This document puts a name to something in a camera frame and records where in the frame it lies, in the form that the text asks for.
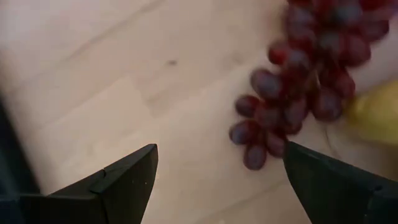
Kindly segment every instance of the wooden surface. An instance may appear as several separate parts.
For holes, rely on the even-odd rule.
[[[282,162],[270,158],[264,170],[249,172],[227,135],[240,119],[234,99],[251,92],[249,71],[270,66],[265,49],[281,36],[283,5],[1,1],[1,91],[43,193],[157,143],[143,223],[309,223]],[[393,29],[372,62],[354,72],[360,91],[398,70],[397,42]],[[331,150],[312,118],[294,140],[369,164],[361,154]]]

